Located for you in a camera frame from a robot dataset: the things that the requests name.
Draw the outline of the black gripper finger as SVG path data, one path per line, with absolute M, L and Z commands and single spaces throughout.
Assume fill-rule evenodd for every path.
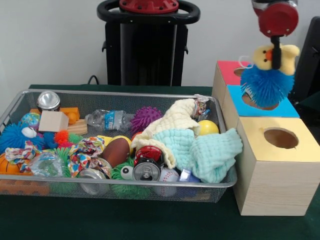
M 270 41 L 273 44 L 271 66 L 273 70 L 279 70 L 281 68 L 282 57 L 280 36 L 272 36 Z

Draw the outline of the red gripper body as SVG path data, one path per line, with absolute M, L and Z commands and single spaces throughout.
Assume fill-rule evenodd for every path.
M 288 36 L 299 22 L 297 2 L 273 2 L 258 13 L 259 30 L 265 36 Z

